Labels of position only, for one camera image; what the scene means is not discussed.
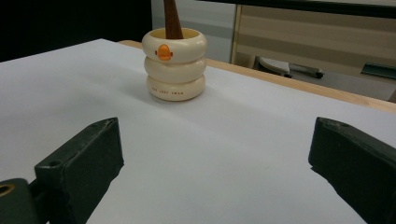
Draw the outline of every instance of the wall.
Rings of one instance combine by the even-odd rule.
[[[176,0],[182,27],[203,33],[208,42],[206,58],[229,63],[233,44],[234,4]],[[151,0],[152,28],[165,26],[163,0]]]

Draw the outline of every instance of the floor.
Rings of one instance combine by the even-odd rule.
[[[281,75],[262,67],[259,63],[255,63],[254,68],[275,75]],[[389,83],[377,81],[370,78],[354,77],[331,71],[323,72],[324,76],[322,78],[317,78],[315,74],[312,74],[312,72],[309,73],[304,67],[290,64],[291,78],[396,103],[396,82]]]

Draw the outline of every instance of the brown stick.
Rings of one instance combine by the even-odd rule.
[[[183,39],[175,0],[163,0],[166,39]]]

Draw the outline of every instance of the cream-colored cup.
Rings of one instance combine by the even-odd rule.
[[[205,36],[182,28],[183,39],[166,39],[164,28],[143,36],[147,86],[154,96],[166,101],[189,100],[205,88]]]

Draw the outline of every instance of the white tabletop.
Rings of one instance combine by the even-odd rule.
[[[165,102],[145,55],[104,39],[0,63],[0,178],[117,117],[125,165],[89,223],[364,223],[308,163],[316,117],[396,147],[396,115],[207,67],[205,90]]]

